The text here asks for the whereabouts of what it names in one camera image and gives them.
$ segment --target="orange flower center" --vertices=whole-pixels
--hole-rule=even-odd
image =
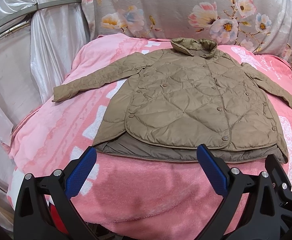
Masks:
[[[230,32],[232,27],[233,25],[231,25],[230,23],[224,24],[224,30],[227,32]]]
[[[264,23],[261,23],[261,24],[259,25],[259,27],[261,28],[261,30],[265,30],[265,29],[266,29],[266,25],[265,25]]]

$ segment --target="jacket sleeve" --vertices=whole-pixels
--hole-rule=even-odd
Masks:
[[[292,108],[292,95],[289,92],[272,81],[268,76],[253,68],[250,64],[242,63],[241,66],[244,67],[246,74],[254,80],[259,88],[272,95],[283,98],[290,108]]]
[[[65,101],[74,97],[79,92],[100,88],[105,84],[128,78],[139,73],[143,68],[153,65],[162,55],[163,50],[155,50],[146,55],[139,52],[130,54],[88,76],[55,87],[54,99],[52,101]]]

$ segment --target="red object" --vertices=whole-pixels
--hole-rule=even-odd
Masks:
[[[61,220],[61,218],[60,218],[60,216],[59,216],[59,214],[57,212],[56,207],[54,205],[50,204],[49,205],[49,209],[50,209],[52,220],[54,221],[56,228],[60,232],[62,232],[64,234],[68,234],[68,231],[67,231],[64,223],[62,222],[62,220]]]

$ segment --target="jacket collar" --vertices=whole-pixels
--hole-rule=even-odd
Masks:
[[[211,58],[217,50],[217,43],[215,41],[200,39],[194,40],[189,38],[172,39],[171,44],[173,48],[188,56],[200,56],[204,58]]]

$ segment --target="floral blanket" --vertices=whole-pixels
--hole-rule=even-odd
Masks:
[[[292,0],[82,0],[91,39],[205,38],[292,65]]]
[[[136,51],[168,49],[167,40],[146,40],[115,34],[85,45],[65,83],[86,76]],[[292,94],[292,70],[284,60],[255,56],[240,46],[221,45],[238,62],[247,62]],[[8,189],[15,207],[26,173],[46,176],[63,169],[91,145],[112,96],[124,80],[89,90],[62,103],[46,102],[13,133],[9,156],[17,165]],[[282,124],[289,151],[284,169],[292,184],[292,109],[268,95]],[[243,173],[259,174],[264,160],[233,164]],[[192,240],[207,224],[221,201],[198,163],[145,161],[98,153],[97,163],[72,202],[82,218],[136,239]],[[229,230],[236,226],[245,198]]]

